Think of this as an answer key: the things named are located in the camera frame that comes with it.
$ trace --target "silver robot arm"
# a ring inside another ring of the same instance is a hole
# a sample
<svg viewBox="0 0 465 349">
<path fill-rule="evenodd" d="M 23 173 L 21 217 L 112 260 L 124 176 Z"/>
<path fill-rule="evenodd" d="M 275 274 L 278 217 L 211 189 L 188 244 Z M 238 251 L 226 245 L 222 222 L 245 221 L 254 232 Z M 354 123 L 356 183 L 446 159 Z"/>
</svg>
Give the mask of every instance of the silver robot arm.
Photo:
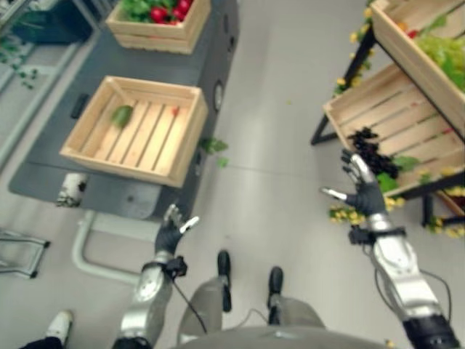
<svg viewBox="0 0 465 349">
<path fill-rule="evenodd" d="M 375 176 L 356 153 L 343 151 L 343 170 L 354 181 L 356 194 L 330 188 L 321 191 L 355 207 L 367 217 L 367 228 L 353 227 L 353 244 L 371 246 L 371 262 L 384 282 L 395 315 L 415 348 L 459 348 L 440 304 L 419 269 L 413 247 L 405 231 L 396 228 L 384 205 L 384 197 Z"/>
<path fill-rule="evenodd" d="M 166 266 L 174 260 L 181 237 L 198 221 L 198 217 L 194 217 L 183 222 L 179 209 L 175 205 L 169 207 L 155 240 L 155 258 L 142 268 L 113 349 L 151 349 L 157 343 L 172 291 L 171 276 L 167 274 Z"/>
</svg>

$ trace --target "display rack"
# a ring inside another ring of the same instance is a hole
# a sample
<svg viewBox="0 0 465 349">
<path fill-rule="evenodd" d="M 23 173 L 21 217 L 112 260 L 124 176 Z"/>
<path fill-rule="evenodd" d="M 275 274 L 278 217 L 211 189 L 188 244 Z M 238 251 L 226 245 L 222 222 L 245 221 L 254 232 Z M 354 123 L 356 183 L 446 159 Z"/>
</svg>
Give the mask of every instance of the display rack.
<svg viewBox="0 0 465 349">
<path fill-rule="evenodd" d="M 397 61 L 396 59 L 391 56 L 389 50 L 385 49 L 383 45 L 376 40 L 375 33 L 373 30 L 373 26 L 370 25 L 365 36 L 363 37 L 362 41 L 360 42 L 360 46 L 358 47 L 357 53 L 355 54 L 354 59 L 350 63 L 345 75 L 344 79 L 346 81 L 346 86 L 351 86 L 352 80 L 356 77 L 357 72 L 362 67 L 362 64 L 368 58 L 370 50 L 378 44 L 393 60 L 393 62 L 405 73 L 406 76 L 410 78 L 410 80 L 416 85 L 416 87 L 423 93 L 425 98 L 428 102 L 437 110 L 437 112 L 450 124 L 450 127 L 454 130 L 457 136 L 460 138 L 462 142 L 465 142 L 463 135 L 454 127 L 452 123 L 449 122 L 448 116 L 442 111 L 442 109 L 434 102 L 434 100 L 421 88 L 420 84 L 416 82 L 415 79 L 406 71 Z M 327 115 L 323 115 L 320 123 L 318 124 L 315 133 L 310 140 L 311 145 L 317 145 L 320 143 L 327 142 L 329 140 L 334 140 L 338 138 L 336 132 L 329 132 L 323 134 L 326 127 L 328 126 L 329 119 Z M 422 198 L 423 201 L 423 217 L 421 224 L 423 226 L 429 224 L 433 217 L 433 205 L 432 205 L 432 194 L 438 190 L 442 190 L 445 188 L 452 187 L 454 185 L 463 185 L 465 182 L 465 171 L 462 170 L 459 173 L 456 173 L 449 177 L 444 177 L 440 180 L 435 182 L 429 182 L 424 185 L 418 185 L 414 188 L 408 189 L 401 193 L 400 195 L 405 199 L 412 199 L 412 198 Z M 444 226 L 457 224 L 460 222 L 465 222 L 465 216 L 457 216 L 451 217 L 444 221 Z"/>
</svg>

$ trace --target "green leaf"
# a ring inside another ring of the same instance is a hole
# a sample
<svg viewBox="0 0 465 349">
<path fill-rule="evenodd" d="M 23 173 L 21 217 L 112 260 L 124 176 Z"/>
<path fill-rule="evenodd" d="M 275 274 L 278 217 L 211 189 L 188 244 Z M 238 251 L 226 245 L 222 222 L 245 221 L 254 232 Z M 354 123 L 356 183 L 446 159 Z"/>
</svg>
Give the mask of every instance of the green leaf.
<svg viewBox="0 0 465 349">
<path fill-rule="evenodd" d="M 388 191 L 399 188 L 397 181 L 390 177 L 386 172 L 382 172 L 376 176 L 378 180 L 379 187 L 382 193 L 387 193 Z"/>
<path fill-rule="evenodd" d="M 217 166 L 220 168 L 220 169 L 224 169 L 227 164 L 230 162 L 230 160 L 228 158 L 225 158 L 223 156 L 220 156 L 218 159 L 217 159 Z"/>
<path fill-rule="evenodd" d="M 428 184 L 431 182 L 431 173 L 423 173 L 418 180 L 420 184 Z"/>
<path fill-rule="evenodd" d="M 398 156 L 392 161 L 394 165 L 399 166 L 402 172 L 411 171 L 416 165 L 420 163 L 417 158 L 412 156 Z"/>
<path fill-rule="evenodd" d="M 428 33 L 436 28 L 441 28 L 441 27 L 444 27 L 448 22 L 448 18 L 446 15 L 440 15 L 439 17 L 437 17 L 435 20 L 433 20 L 433 22 L 428 25 L 425 29 L 424 29 L 424 33 Z"/>
<path fill-rule="evenodd" d="M 203 140 L 201 142 L 201 147 L 210 155 L 220 153 L 229 148 L 225 142 L 218 140 L 215 137 Z"/>
</svg>

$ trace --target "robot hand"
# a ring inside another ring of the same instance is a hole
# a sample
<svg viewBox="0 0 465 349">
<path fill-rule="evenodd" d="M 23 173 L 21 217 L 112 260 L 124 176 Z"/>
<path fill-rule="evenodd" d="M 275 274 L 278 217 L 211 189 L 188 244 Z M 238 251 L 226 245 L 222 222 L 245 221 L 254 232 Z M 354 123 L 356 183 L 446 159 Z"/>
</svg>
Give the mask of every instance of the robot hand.
<svg viewBox="0 0 465 349">
<path fill-rule="evenodd" d="M 361 156 L 344 149 L 341 159 L 345 163 L 342 169 L 354 182 L 357 193 L 346 194 L 331 188 L 321 188 L 321 191 L 353 206 L 366 217 L 374 214 L 387 214 L 378 181 Z"/>
<path fill-rule="evenodd" d="M 163 225 L 158 231 L 155 240 L 155 253 L 165 251 L 174 255 L 181 238 L 188 230 L 197 225 L 199 220 L 198 217 L 193 217 L 184 222 L 179 208 L 172 204 L 166 211 Z"/>
</svg>

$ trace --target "metal stand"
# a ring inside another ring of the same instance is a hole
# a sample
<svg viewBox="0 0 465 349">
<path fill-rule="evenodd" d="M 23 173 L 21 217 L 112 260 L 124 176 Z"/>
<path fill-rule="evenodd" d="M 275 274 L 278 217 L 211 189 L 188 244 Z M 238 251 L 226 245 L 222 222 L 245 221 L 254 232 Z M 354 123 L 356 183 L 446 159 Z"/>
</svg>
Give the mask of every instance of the metal stand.
<svg viewBox="0 0 465 349">
<path fill-rule="evenodd" d="M 416 81 L 408 75 L 408 72 L 406 72 L 403 69 L 403 67 L 400 66 L 396 62 L 396 60 L 389 54 L 389 52 L 385 50 L 385 48 L 383 48 L 383 46 L 380 45 L 380 43 L 377 42 L 372 25 L 370 25 L 370 28 L 367 30 L 365 36 L 363 37 L 363 40 L 360 42 L 360 46 L 358 47 L 357 53 L 355 54 L 354 59 L 350 63 L 349 68 L 347 69 L 347 72 L 344 75 L 344 79 L 346 81 L 346 88 L 352 84 L 353 78 L 357 75 L 357 72 L 359 71 L 363 62 L 365 62 L 365 60 L 367 59 L 368 55 L 370 54 L 370 50 L 374 47 L 375 44 L 378 44 L 391 57 L 394 63 L 396 63 L 399 66 L 399 68 L 405 73 L 405 75 L 407 75 L 410 78 L 410 80 L 418 87 L 418 89 L 423 92 L 423 90 L 416 83 Z M 431 103 L 436 108 L 436 110 L 444 117 L 444 119 L 447 120 L 446 115 L 441 111 L 440 108 L 437 107 L 437 105 L 431 100 L 431 98 L 424 92 L 423 94 L 428 99 L 429 103 Z M 312 139 L 310 140 L 311 145 L 317 145 L 337 138 L 337 134 L 335 132 L 323 135 L 326 126 L 328 126 L 328 117 L 326 115 L 323 115 L 320 123 L 318 124 L 317 129 L 315 130 L 315 133 L 312 136 Z M 451 127 L 454 129 L 454 131 L 456 131 L 456 128 L 453 125 L 451 125 Z M 461 136 L 460 132 L 456 131 L 456 133 L 462 139 L 462 141 L 464 141 L 464 138 Z M 465 171 L 462 171 L 453 176 L 445 177 L 441 180 L 425 185 L 420 185 L 418 187 L 407 190 L 402 194 L 402 197 L 405 199 L 418 197 L 423 198 L 423 217 L 421 224 L 425 226 L 431 221 L 431 218 L 433 217 L 433 204 L 431 193 L 434 193 L 437 190 L 452 187 L 454 185 L 463 185 L 464 178 Z M 452 217 L 444 220 L 444 224 L 457 224 L 459 222 L 463 222 L 464 220 L 465 217 Z"/>
<path fill-rule="evenodd" d="M 50 243 L 40 238 L 24 236 L 9 230 L 0 230 L 0 246 L 7 244 L 10 246 L 29 245 L 31 248 L 31 258 L 27 265 L 17 265 L 0 258 L 0 273 L 17 273 L 27 278 L 35 278 L 42 255 L 45 249 L 50 246 Z"/>
<path fill-rule="evenodd" d="M 130 271 L 120 270 L 117 268 L 89 262 L 85 258 L 84 251 L 89 234 L 92 232 L 92 223 L 94 222 L 95 215 L 96 213 L 94 211 L 87 211 L 83 220 L 79 222 L 79 228 L 76 234 L 76 239 L 74 240 L 72 251 L 74 264 L 85 273 L 102 278 L 117 280 L 125 284 L 135 285 L 139 281 L 138 273 L 132 273 Z"/>
<path fill-rule="evenodd" d="M 375 33 L 373 32 L 373 27 L 370 26 L 365 36 L 363 37 L 360 46 L 358 47 L 354 59 L 350 63 L 349 68 L 347 69 L 347 72 L 344 75 L 346 86 L 351 85 L 353 78 L 357 75 L 357 72 L 359 71 L 363 62 L 365 62 L 365 60 L 367 59 L 368 55 L 370 54 L 370 50 L 373 48 L 373 46 L 375 46 L 375 44 Z M 312 137 L 312 140 L 310 140 L 311 145 L 317 145 L 319 143 L 323 143 L 328 140 L 334 140 L 337 138 L 337 134 L 335 132 L 328 133 L 327 135 L 322 135 L 327 125 L 328 117 L 326 115 L 323 115 L 323 118 L 321 119 L 320 124 L 318 125 Z"/>
</svg>

